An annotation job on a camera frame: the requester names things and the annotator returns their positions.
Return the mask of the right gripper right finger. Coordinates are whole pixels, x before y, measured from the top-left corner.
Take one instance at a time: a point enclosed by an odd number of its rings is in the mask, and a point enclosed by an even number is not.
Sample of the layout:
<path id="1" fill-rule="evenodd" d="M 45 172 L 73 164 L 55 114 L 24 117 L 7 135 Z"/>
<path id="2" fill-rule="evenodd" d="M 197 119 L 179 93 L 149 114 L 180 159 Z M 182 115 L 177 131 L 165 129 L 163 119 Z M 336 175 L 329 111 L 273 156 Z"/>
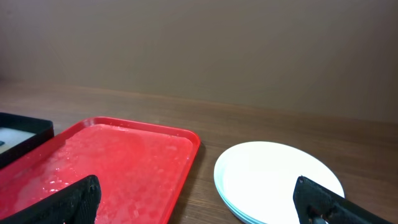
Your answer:
<path id="1" fill-rule="evenodd" d="M 304 176 L 293 201 L 300 224 L 392 224 Z"/>

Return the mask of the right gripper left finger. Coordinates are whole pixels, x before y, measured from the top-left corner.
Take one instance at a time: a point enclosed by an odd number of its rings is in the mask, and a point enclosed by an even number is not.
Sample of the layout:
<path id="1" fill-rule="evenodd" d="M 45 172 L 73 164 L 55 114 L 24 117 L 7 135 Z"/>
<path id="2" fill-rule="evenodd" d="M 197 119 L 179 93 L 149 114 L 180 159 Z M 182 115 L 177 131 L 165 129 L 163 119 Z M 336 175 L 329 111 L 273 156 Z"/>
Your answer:
<path id="1" fill-rule="evenodd" d="M 85 178 L 1 220 L 1 224 L 94 224 L 101 201 L 97 176 Z"/>

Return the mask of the white round plate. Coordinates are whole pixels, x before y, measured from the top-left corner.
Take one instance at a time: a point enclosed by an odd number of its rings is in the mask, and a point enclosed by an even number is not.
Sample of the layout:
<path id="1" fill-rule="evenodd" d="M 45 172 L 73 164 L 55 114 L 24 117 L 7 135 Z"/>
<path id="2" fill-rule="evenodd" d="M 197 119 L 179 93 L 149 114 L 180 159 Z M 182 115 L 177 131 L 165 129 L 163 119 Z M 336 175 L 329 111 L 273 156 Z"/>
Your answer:
<path id="1" fill-rule="evenodd" d="M 226 199 L 264 223 L 299 224 L 293 194 L 300 176 L 345 195 L 340 181 L 324 163 L 285 144 L 237 144 L 223 152 L 214 167 L 214 182 Z"/>

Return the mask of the light blue plate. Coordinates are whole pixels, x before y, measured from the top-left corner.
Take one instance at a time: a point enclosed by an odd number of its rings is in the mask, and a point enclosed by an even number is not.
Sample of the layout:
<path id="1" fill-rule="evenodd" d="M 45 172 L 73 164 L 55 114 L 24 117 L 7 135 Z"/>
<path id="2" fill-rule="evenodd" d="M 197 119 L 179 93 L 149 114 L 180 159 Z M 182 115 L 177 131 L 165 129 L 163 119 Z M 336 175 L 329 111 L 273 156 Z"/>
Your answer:
<path id="1" fill-rule="evenodd" d="M 240 221 L 242 221 L 245 224 L 264 224 L 264 222 L 260 222 L 254 218 L 251 218 L 248 215 L 245 215 L 243 212 L 238 210 L 234 205 L 232 205 L 226 197 L 222 194 L 221 187 L 215 184 L 216 190 L 219 193 L 222 201 L 224 204 L 228 207 L 228 209 L 231 211 L 231 213 Z"/>

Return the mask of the red plastic tray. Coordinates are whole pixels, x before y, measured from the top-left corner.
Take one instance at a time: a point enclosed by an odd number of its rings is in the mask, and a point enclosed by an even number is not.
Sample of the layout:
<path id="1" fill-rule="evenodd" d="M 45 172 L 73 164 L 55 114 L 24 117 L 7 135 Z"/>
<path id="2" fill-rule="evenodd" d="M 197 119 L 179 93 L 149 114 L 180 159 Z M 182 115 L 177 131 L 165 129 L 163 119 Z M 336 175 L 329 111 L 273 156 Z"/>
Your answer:
<path id="1" fill-rule="evenodd" d="M 186 129 L 85 119 L 1 169 L 1 220 L 95 175 L 94 223 L 167 223 L 199 147 Z"/>

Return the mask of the black tray with soapy water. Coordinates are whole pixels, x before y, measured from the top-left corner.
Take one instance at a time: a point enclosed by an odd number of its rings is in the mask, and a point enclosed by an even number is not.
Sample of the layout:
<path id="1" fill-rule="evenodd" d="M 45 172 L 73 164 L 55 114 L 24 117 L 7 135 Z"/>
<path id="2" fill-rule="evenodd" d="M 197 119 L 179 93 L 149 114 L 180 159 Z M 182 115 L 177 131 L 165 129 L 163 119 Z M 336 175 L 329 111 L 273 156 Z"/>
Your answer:
<path id="1" fill-rule="evenodd" d="M 54 136 L 52 121 L 1 113 L 1 168 Z"/>

